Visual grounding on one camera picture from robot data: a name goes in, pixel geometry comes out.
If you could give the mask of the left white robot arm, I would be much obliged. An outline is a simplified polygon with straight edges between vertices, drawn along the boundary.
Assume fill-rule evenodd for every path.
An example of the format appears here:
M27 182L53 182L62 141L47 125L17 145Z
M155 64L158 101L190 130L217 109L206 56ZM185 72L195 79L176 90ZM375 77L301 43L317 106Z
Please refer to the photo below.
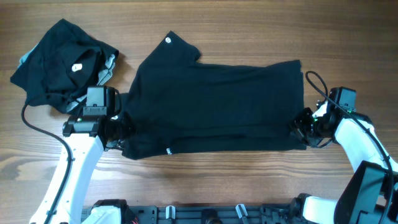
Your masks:
M93 171L104 152L124 150L132 133L122 114L119 91L110 86L87 89L82 112L64 123L62 153L43 201L30 223L80 223Z

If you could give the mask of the black t-shirt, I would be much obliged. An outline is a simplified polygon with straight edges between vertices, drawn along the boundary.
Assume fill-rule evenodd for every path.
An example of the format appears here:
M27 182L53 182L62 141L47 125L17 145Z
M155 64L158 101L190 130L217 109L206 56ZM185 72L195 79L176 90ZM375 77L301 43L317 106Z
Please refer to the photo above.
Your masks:
M252 67L200 55L169 32L140 64L124 102L124 157L305 149L289 126L304 108L299 60Z

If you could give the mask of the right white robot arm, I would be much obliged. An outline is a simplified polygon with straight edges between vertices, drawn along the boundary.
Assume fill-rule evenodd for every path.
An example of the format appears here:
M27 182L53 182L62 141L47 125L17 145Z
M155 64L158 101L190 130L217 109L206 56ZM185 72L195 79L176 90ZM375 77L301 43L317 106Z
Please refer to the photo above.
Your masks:
M305 108L292 129L306 146L339 144L354 170L338 200L301 194L289 217L307 223L397 223L397 162L378 140L370 119L355 112L356 92L349 88L322 91L316 112Z

